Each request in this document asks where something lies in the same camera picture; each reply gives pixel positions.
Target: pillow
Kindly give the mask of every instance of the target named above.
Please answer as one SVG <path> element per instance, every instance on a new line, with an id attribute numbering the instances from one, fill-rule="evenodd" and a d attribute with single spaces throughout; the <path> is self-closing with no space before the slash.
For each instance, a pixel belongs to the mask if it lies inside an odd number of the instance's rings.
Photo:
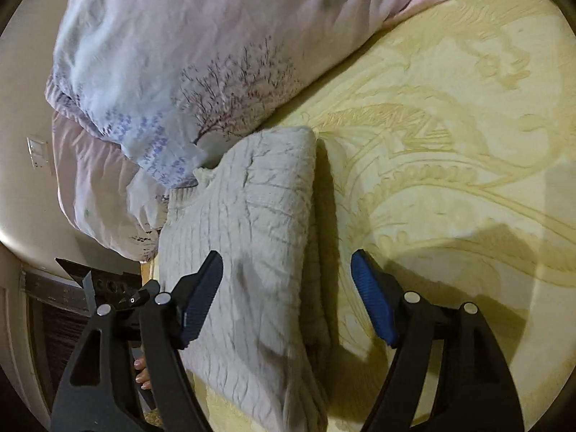
<path id="1" fill-rule="evenodd" d="M 166 222 L 168 191 L 130 162 L 117 144 L 53 117 L 58 199 L 68 221 L 131 260 L 148 260 Z"/>
<path id="2" fill-rule="evenodd" d="M 169 187 L 195 183 L 386 24 L 441 0 L 69 0 L 48 102 Z"/>

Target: yellow bedsheet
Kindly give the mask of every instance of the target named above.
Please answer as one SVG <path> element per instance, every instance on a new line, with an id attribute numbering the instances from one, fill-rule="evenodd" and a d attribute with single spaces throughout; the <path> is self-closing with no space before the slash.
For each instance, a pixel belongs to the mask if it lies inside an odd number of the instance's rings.
<path id="1" fill-rule="evenodd" d="M 534 424 L 576 364 L 576 38 L 559 10 L 444 3 L 374 37 L 269 124 L 319 138 L 329 431 L 360 430 L 392 359 L 350 278 L 358 248 L 432 302 L 475 301 Z M 217 432 L 262 430 L 196 391 Z"/>

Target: tree print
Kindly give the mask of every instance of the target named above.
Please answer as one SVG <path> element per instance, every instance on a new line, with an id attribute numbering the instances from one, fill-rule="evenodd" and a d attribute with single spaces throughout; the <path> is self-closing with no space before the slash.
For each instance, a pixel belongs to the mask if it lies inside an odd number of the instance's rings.
<path id="1" fill-rule="evenodd" d="M 195 66 L 182 70 L 181 97 L 175 102 L 198 125 L 193 144 L 211 132 L 242 138 L 298 93 L 301 83 L 292 62 L 279 58 L 279 48 L 270 45 L 268 37 L 245 46 L 239 58 L 217 57 L 203 71 Z"/>

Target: human hand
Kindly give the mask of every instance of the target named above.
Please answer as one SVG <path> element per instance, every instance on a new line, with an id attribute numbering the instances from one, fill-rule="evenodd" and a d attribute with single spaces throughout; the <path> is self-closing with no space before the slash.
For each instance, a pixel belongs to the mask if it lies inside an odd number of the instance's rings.
<path id="1" fill-rule="evenodd" d="M 140 388 L 143 390 L 151 390 L 152 384 L 150 383 L 150 375 L 148 369 L 146 369 L 146 358 L 144 356 L 139 357 L 134 361 L 134 368 L 136 370 L 141 370 L 141 372 L 136 376 L 136 383 L 142 384 Z"/>

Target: folded blanket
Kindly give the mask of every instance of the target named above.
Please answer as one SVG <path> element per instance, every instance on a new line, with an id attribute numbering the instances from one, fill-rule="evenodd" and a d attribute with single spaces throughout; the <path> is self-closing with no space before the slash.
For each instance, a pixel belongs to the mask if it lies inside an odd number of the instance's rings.
<path id="1" fill-rule="evenodd" d="M 224 278 L 184 367 L 271 431 L 326 428 L 315 374 L 328 327 L 318 244 L 310 232 L 315 136 L 279 128 L 236 144 L 199 184 L 172 190 L 159 240 L 159 281 L 172 290 L 208 252 Z"/>

